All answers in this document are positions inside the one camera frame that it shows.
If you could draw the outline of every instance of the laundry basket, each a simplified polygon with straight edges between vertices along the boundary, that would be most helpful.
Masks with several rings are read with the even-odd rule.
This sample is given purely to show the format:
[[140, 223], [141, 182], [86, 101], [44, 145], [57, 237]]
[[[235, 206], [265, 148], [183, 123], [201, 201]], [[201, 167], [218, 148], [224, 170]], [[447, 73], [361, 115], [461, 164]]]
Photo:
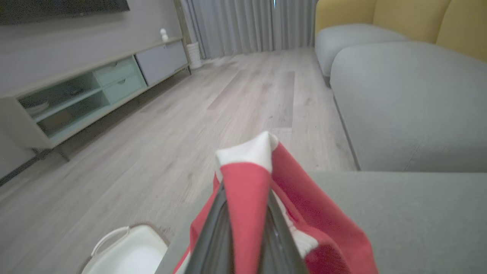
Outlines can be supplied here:
[[[101, 250], [117, 236], [121, 237]], [[167, 250], [168, 244], [152, 227], [145, 224], [121, 227], [101, 238], [80, 273], [154, 274]]]
[[189, 53], [189, 59], [191, 61], [191, 64], [189, 67], [191, 69], [197, 69], [202, 66], [201, 64], [201, 56], [200, 56], [200, 46], [199, 43], [192, 43], [186, 45], [187, 51]]

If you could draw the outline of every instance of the white figurine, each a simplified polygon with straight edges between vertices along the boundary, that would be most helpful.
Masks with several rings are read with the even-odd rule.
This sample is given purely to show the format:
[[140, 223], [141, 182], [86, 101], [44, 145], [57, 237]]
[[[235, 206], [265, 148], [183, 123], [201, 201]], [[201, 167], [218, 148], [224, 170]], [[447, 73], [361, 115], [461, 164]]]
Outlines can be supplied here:
[[161, 29], [161, 37], [162, 37], [162, 41], [166, 42], [167, 40], [169, 40], [169, 36], [166, 32], [166, 29]]

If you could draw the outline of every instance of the wooden floor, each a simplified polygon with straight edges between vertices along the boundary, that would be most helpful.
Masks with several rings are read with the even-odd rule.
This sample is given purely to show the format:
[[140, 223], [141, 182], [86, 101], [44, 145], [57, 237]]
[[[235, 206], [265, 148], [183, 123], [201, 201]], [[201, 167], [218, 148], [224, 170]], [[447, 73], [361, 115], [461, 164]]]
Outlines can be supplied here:
[[0, 273], [75, 274], [112, 229], [173, 239], [214, 152], [263, 130], [304, 169], [355, 165], [313, 49], [215, 59], [168, 79], [0, 187]]

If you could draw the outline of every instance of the gray upholstery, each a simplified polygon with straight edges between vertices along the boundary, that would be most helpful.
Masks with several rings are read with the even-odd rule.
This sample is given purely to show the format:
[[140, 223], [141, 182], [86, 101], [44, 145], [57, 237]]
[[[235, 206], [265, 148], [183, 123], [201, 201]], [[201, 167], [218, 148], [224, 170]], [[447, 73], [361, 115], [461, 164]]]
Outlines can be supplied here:
[[351, 46], [331, 86], [362, 170], [487, 171], [487, 63], [424, 42]]
[[322, 29], [315, 39], [315, 52], [324, 76], [329, 77], [332, 63], [340, 50], [353, 45], [406, 41], [406, 36], [371, 24], [348, 24]]
[[[314, 172], [311, 178], [369, 237], [380, 273], [483, 273], [487, 174]], [[189, 244], [198, 197], [156, 274], [170, 274]]]

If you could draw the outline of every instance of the tv stand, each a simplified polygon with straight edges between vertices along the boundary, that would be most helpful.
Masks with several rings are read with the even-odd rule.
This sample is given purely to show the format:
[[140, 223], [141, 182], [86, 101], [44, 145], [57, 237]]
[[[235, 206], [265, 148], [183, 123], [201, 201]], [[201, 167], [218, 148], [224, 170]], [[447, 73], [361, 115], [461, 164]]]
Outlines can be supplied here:
[[[185, 69], [191, 72], [184, 40], [160, 41], [3, 95], [0, 127], [38, 157], [42, 149], [55, 148], [69, 161], [58, 145]], [[32, 107], [42, 103], [48, 106], [33, 113]]]

